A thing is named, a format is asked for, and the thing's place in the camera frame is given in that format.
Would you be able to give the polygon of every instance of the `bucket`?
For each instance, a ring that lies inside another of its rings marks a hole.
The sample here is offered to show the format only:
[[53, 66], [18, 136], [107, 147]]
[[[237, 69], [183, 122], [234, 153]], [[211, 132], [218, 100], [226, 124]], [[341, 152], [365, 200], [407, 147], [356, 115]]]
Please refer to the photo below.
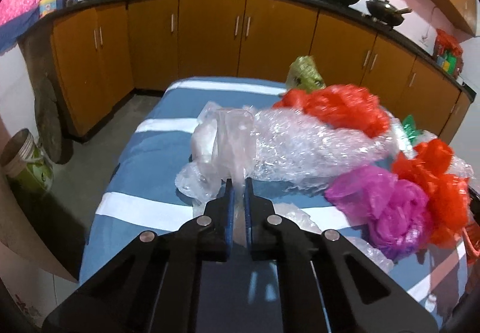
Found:
[[8, 141], [0, 156], [0, 166], [10, 183], [29, 193], [43, 195], [52, 186], [52, 168], [26, 128]]

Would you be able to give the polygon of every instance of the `black countertop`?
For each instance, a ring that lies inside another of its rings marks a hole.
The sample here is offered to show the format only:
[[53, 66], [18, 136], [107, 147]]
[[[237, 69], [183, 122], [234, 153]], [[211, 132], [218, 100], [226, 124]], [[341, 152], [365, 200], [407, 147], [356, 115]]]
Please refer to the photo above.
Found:
[[[98, 5], [104, 5], [104, 4], [112, 4], [112, 3], [118, 3], [118, 2], [130, 2], [130, 1], [136, 1], [136, 0], [82, 0], [79, 1], [78, 3], [63, 8], [61, 10], [52, 12], [48, 15], [46, 15], [44, 18], [41, 18], [38, 20], [32, 27], [28, 29], [28, 31], [22, 35], [22, 37], [28, 36], [28, 34], [33, 31], [37, 26], [42, 25], [44, 23], [51, 22], [52, 20], [55, 20], [59, 17], [65, 16], [67, 14], [88, 9], [88, 8], [93, 8]], [[416, 56], [422, 58], [424, 61], [429, 63], [431, 66], [433, 66], [439, 74], [441, 74], [443, 77], [448, 79], [452, 85], [456, 86], [458, 89], [463, 91], [470, 99], [470, 101], [473, 102], [475, 99], [475, 92], [470, 88], [466, 87], [464, 85], [460, 85], [452, 76], [446, 74], [432, 59], [431, 55], [429, 55], [424, 49], [419, 47], [417, 44], [412, 42], [410, 39], [405, 37], [404, 35], [400, 34], [400, 32], [395, 31], [392, 29], [392, 27], [381, 23], [380, 21], [377, 21], [370, 17], [369, 15], [365, 15], [364, 13], [357, 11], [352, 8], [344, 7], [338, 3], [332, 2], [330, 0], [289, 0], [289, 1], [295, 1], [302, 3], [307, 6], [311, 6], [314, 8], [318, 8], [324, 11], [329, 11], [332, 13], [335, 13], [339, 16], [343, 16], [345, 18], [348, 18], [354, 22], [357, 22], [359, 24], [364, 25], [365, 27], [368, 27], [370, 29], [373, 29], [377, 31], [379, 34], [385, 36], [386, 38], [389, 38], [390, 40], [393, 40], [394, 42], [402, 45], [404, 48], [406, 48], [408, 51], [411, 53], [415, 54]]]

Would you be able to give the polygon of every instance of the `silver screw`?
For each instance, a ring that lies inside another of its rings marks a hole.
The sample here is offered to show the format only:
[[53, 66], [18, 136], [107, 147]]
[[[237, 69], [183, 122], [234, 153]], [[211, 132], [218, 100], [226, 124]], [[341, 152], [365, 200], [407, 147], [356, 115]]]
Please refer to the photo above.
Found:
[[212, 223], [212, 218], [208, 217], [207, 215], [202, 215], [201, 217], [197, 218], [197, 223], [200, 226], [208, 226]]
[[155, 238], [155, 233], [151, 232], [150, 230], [140, 234], [140, 241], [142, 242], [152, 242], [154, 238]]
[[324, 233], [326, 239], [330, 241], [338, 241], [340, 239], [340, 233], [337, 230], [327, 230]]
[[267, 218], [267, 222], [269, 224], [278, 225], [278, 224], [282, 223], [282, 217], [280, 217], [278, 215], [270, 215]]

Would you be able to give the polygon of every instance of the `pan handle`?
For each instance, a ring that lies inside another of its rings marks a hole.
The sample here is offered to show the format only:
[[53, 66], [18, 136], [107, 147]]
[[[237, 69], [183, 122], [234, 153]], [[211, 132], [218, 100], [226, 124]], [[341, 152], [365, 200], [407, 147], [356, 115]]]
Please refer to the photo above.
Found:
[[395, 14], [405, 14], [405, 13], [411, 13], [411, 12], [413, 12], [413, 9], [404, 8], [404, 9], [400, 9], [399, 11], [396, 11]]

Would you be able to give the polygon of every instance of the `blue tablecloth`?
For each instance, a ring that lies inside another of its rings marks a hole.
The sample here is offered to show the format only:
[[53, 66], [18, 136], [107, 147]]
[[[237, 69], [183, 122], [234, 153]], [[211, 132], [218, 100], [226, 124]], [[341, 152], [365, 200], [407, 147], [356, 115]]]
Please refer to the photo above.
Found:
[[[174, 180], [189, 160], [191, 133], [208, 101], [223, 107], [270, 107], [284, 90], [282, 83], [226, 77], [191, 78], [172, 84], [119, 158], [119, 168], [95, 214], [80, 283], [140, 232], [151, 229], [164, 234], [192, 218], [190, 199], [176, 190]], [[286, 191], [283, 183], [254, 182], [254, 190], [274, 203], [296, 204], [322, 230], [335, 228], [345, 236], [365, 234], [363, 224], [349, 223], [321, 195]], [[253, 263], [239, 247], [234, 257], [226, 264], [203, 265], [197, 331], [282, 331], [274, 264]], [[453, 250], [429, 246], [427, 251], [401, 260], [389, 275], [432, 312], [440, 326], [464, 293], [465, 247], [462, 242]]]

